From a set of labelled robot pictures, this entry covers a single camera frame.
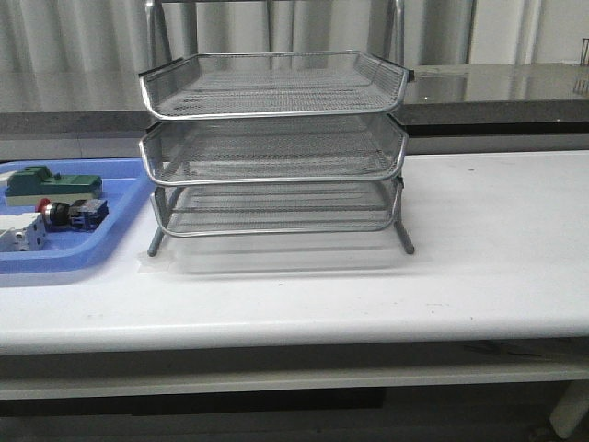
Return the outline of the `green electrical module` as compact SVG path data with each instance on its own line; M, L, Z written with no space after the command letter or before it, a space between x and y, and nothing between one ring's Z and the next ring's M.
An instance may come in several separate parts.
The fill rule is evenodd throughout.
M36 205L47 198L59 203L99 198L102 178L99 175L64 175L52 173L47 166L28 166L7 180L5 198L8 206Z

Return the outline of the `red emergency stop button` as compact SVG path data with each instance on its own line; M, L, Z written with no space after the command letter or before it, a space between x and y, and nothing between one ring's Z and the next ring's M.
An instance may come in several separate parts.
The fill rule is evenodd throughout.
M39 200L36 211L41 214L49 230L93 231L108 216L108 201L103 199L79 199L71 204Z

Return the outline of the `blue plastic tray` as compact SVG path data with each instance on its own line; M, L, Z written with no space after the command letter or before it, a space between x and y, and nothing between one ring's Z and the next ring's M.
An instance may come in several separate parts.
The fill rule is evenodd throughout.
M39 163L63 175L99 175L101 198L107 201L109 214L92 232L49 232L42 250L3 252L2 275L70 272L104 261L154 189L139 158L55 159Z

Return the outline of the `grey stone counter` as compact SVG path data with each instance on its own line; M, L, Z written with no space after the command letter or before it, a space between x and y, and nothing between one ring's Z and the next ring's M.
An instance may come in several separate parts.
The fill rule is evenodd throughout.
M582 134L588 70L568 64L418 66L395 118L410 134ZM139 132L151 122L137 74L1 75L2 134Z

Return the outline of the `silver metal rack frame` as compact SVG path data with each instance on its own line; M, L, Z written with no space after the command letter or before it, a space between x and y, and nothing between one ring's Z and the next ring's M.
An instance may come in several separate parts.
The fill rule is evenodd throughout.
M161 42L163 60L171 62L171 50L167 33L167 25L163 8L164 1L146 1L145 15L147 24L148 61L151 67L157 66L157 41ZM268 48L273 49L273 1L264 1L266 6L266 28ZM404 1L387 1L385 34L382 55L387 59L391 54L394 60L404 64ZM405 252L409 255L415 252L409 233L403 226L401 209L398 210L398 220L393 222L399 240Z

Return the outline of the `silver mesh tray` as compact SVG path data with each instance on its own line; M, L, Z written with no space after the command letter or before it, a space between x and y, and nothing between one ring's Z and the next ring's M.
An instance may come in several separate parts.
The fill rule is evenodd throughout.
M139 75L160 121L388 112L410 72L370 53L202 53Z
M176 238L382 230L398 220L397 180L157 187L157 223Z
M140 141L162 186L384 180L407 133L386 114L159 122Z

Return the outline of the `white circuit breaker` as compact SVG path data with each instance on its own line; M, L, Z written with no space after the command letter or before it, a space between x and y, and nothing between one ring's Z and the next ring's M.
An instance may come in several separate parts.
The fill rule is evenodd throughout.
M42 250L46 236L40 213L1 216L2 252Z

